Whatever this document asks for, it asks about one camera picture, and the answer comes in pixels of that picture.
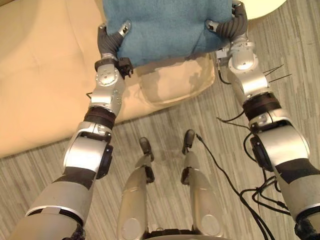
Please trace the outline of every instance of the blue cloth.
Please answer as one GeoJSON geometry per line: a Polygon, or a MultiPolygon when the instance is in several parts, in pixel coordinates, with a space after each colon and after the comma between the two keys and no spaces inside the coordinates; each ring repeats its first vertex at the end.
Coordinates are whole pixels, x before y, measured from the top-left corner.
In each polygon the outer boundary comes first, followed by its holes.
{"type": "Polygon", "coordinates": [[[126,20],[131,30],[118,57],[134,67],[221,48],[226,40],[205,27],[205,21],[223,23],[232,17],[232,0],[103,0],[108,34],[126,20]]]}

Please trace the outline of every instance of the wire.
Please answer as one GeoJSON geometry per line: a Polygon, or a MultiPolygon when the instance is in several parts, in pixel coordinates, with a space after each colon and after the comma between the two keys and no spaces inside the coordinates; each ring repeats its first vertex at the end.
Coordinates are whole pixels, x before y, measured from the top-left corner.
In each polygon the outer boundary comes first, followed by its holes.
{"type": "Polygon", "coordinates": [[[259,195],[260,195],[263,199],[265,199],[265,200],[267,200],[267,201],[270,201],[270,202],[273,202],[273,203],[277,204],[279,207],[281,207],[281,208],[283,208],[283,209],[289,210],[288,207],[287,207],[282,201],[276,201],[276,200],[274,200],[274,199],[272,199],[272,198],[269,198],[269,197],[267,197],[267,196],[264,196],[262,193],[263,193],[263,191],[260,191],[260,192],[259,192],[259,195]]]}
{"type": "Polygon", "coordinates": [[[278,69],[281,68],[283,65],[284,65],[284,64],[282,64],[282,65],[280,65],[280,66],[277,66],[277,67],[269,70],[270,72],[267,73],[265,76],[268,76],[268,75],[272,74],[274,71],[278,70],[278,69]]]}
{"type": "Polygon", "coordinates": [[[262,174],[263,174],[264,182],[266,182],[267,181],[267,174],[266,174],[266,170],[264,170],[263,168],[262,168],[262,174]]]}
{"type": "Polygon", "coordinates": [[[247,145],[246,145],[246,143],[247,143],[248,138],[249,138],[251,135],[252,135],[252,132],[250,132],[250,133],[244,138],[244,140],[243,140],[243,149],[244,149],[245,154],[246,154],[252,161],[257,162],[257,160],[256,160],[254,157],[252,157],[252,156],[250,155],[250,153],[248,152],[248,150],[247,150],[247,145]]]}
{"type": "Polygon", "coordinates": [[[220,69],[218,69],[218,75],[219,75],[220,81],[221,81],[223,84],[227,84],[227,85],[230,85],[230,84],[231,84],[230,82],[227,82],[227,81],[225,81],[225,80],[222,79],[220,69]]]}
{"type": "Polygon", "coordinates": [[[270,236],[271,240],[275,240],[272,232],[270,231],[270,229],[268,228],[267,224],[263,221],[263,219],[256,213],[255,210],[253,210],[249,204],[247,203],[247,201],[240,195],[240,193],[237,191],[237,189],[235,188],[235,186],[233,185],[233,183],[231,182],[228,174],[226,173],[225,170],[223,170],[219,164],[217,163],[216,158],[214,157],[214,155],[212,154],[212,152],[210,151],[210,149],[208,148],[208,146],[205,144],[204,140],[202,139],[202,137],[200,135],[198,135],[197,133],[195,134],[196,138],[203,144],[203,146],[205,147],[205,149],[209,152],[210,156],[212,157],[214,164],[216,165],[216,167],[223,172],[224,176],[226,177],[230,187],[232,188],[232,190],[235,192],[235,194],[238,195],[238,197],[240,198],[240,201],[248,208],[248,210],[250,211],[251,215],[253,216],[255,222],[257,223],[258,227],[260,228],[263,237],[265,240],[268,240],[268,236],[266,234],[266,231],[268,233],[268,235],[270,236]]]}
{"type": "Polygon", "coordinates": [[[221,119],[220,117],[217,117],[217,119],[219,119],[221,122],[223,122],[223,123],[228,123],[228,122],[231,122],[231,121],[233,121],[233,120],[236,120],[236,119],[238,119],[238,118],[240,118],[243,114],[245,113],[245,110],[243,110],[241,113],[239,113],[237,116],[235,116],[235,117],[233,117],[233,118],[231,118],[231,119],[228,119],[228,120],[223,120],[223,119],[221,119]]]}
{"type": "Polygon", "coordinates": [[[274,188],[275,188],[275,190],[276,190],[278,193],[281,193],[281,190],[278,188],[277,183],[278,183],[278,181],[275,181],[275,183],[274,183],[274,188]]]}
{"type": "Polygon", "coordinates": [[[272,70],[274,70],[274,69],[278,69],[278,68],[279,68],[279,66],[276,66],[276,67],[271,68],[271,69],[269,69],[269,70],[267,70],[267,71],[264,71],[263,74],[266,74],[266,73],[268,73],[268,72],[270,72],[270,71],[272,71],[272,70]]]}
{"type": "Polygon", "coordinates": [[[236,124],[236,123],[232,123],[232,122],[222,121],[219,117],[217,117],[216,119],[218,119],[220,122],[222,122],[224,124],[230,124],[230,125],[233,125],[233,126],[242,127],[242,128],[248,129],[250,131],[250,128],[245,126],[245,125],[240,125],[240,124],[236,124]]]}
{"type": "Polygon", "coordinates": [[[90,99],[91,99],[90,94],[92,94],[92,92],[88,92],[88,93],[86,93],[85,95],[86,95],[88,98],[90,98],[90,99]]]}
{"type": "MultiPolygon", "coordinates": [[[[275,176],[272,176],[271,178],[268,178],[267,181],[269,181],[270,179],[275,179],[275,178],[276,178],[275,176]]],[[[272,185],[272,184],[274,184],[274,183],[275,183],[275,180],[272,181],[272,182],[270,182],[270,183],[268,183],[268,184],[266,184],[266,182],[265,182],[265,183],[264,183],[261,187],[259,187],[258,190],[252,195],[252,200],[253,200],[255,203],[257,203],[257,204],[259,204],[259,205],[261,205],[261,206],[263,206],[263,207],[265,207],[265,208],[267,208],[267,209],[270,209],[270,210],[273,210],[273,211],[275,211],[275,212],[278,212],[278,213],[282,213],[282,214],[291,216],[290,212],[288,212],[288,211],[283,211],[283,210],[274,208],[274,207],[272,207],[272,206],[270,206],[270,205],[267,205],[267,204],[265,204],[265,203],[263,203],[263,202],[261,202],[261,201],[258,201],[258,200],[256,199],[256,196],[260,193],[261,190],[263,191],[263,190],[266,189],[268,186],[270,186],[270,185],[272,185]]],[[[283,205],[284,205],[284,203],[281,202],[281,201],[275,201],[275,203],[276,203],[277,205],[279,204],[280,207],[283,207],[283,205]]]]}
{"type": "Polygon", "coordinates": [[[275,81],[277,81],[277,80],[280,80],[280,79],[289,77],[289,76],[291,76],[291,75],[292,75],[292,74],[290,73],[290,74],[288,74],[288,75],[285,75],[285,76],[282,76],[282,77],[278,77],[278,78],[276,78],[276,79],[274,79],[274,80],[272,80],[272,81],[269,81],[269,83],[272,83],[272,82],[275,82],[275,81]]]}

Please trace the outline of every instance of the cream sofa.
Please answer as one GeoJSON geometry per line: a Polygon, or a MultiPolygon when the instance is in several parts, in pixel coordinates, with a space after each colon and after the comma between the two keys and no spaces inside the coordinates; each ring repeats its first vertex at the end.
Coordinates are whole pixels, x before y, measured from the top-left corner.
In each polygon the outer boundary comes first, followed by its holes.
{"type": "MultiPolygon", "coordinates": [[[[70,137],[88,109],[100,58],[101,0],[14,0],[0,6],[0,157],[70,137]]],[[[117,122],[199,94],[214,81],[209,54],[134,70],[117,122]]]]}

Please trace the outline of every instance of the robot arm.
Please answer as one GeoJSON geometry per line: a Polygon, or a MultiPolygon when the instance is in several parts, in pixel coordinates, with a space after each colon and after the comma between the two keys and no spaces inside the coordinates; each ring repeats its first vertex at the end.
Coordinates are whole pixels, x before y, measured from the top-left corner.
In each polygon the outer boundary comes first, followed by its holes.
{"type": "Polygon", "coordinates": [[[11,240],[81,240],[96,179],[108,173],[113,147],[112,128],[121,108],[124,78],[133,73],[128,58],[117,58],[117,51],[131,23],[107,35],[98,27],[101,60],[95,63],[96,87],[88,111],[71,138],[63,162],[63,174],[38,196],[11,234],[11,240]]]}
{"type": "Polygon", "coordinates": [[[260,167],[274,172],[296,222],[296,235],[302,240],[319,239],[320,170],[310,163],[307,141],[281,107],[259,68],[255,45],[247,37],[244,4],[233,1],[232,7],[235,18],[230,22],[206,22],[209,30],[230,39],[230,48],[216,52],[218,64],[227,63],[228,80],[253,133],[250,142],[256,161],[260,167]]]}

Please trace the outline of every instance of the floor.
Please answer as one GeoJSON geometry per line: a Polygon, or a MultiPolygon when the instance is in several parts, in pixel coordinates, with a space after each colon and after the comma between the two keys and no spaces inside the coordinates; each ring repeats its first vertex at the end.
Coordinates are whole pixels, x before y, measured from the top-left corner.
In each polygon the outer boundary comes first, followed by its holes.
{"type": "MultiPolygon", "coordinates": [[[[319,22],[319,0],[288,0],[276,11],[252,21],[248,33],[256,42],[264,71],[284,64],[268,76],[270,81],[291,74],[272,82],[271,86],[282,107],[289,111],[307,138],[310,161],[317,168],[320,167],[319,22]]],[[[192,225],[189,190],[180,183],[184,159],[181,148],[187,129],[202,135],[238,190],[259,186],[263,182],[262,171],[243,151],[242,142],[248,131],[216,119],[232,118],[241,111],[231,87],[217,80],[196,98],[117,125],[112,138],[113,163],[109,174],[96,183],[85,226],[87,239],[115,239],[122,187],[142,155],[138,140],[143,136],[149,138],[155,155],[156,180],[147,187],[150,230],[188,229],[192,225]]],[[[235,122],[247,124],[248,121],[242,116],[235,122]]],[[[63,140],[0,160],[0,240],[10,235],[36,196],[60,175],[67,143],[63,140]]],[[[224,236],[233,240],[263,239],[249,211],[232,192],[204,147],[195,140],[192,149],[217,195],[224,236]]],[[[268,189],[266,195],[282,199],[274,188],[268,189]]],[[[245,198],[258,211],[249,193],[245,198]]],[[[263,207],[259,208],[259,214],[275,239],[298,239],[290,216],[263,207]]]]}

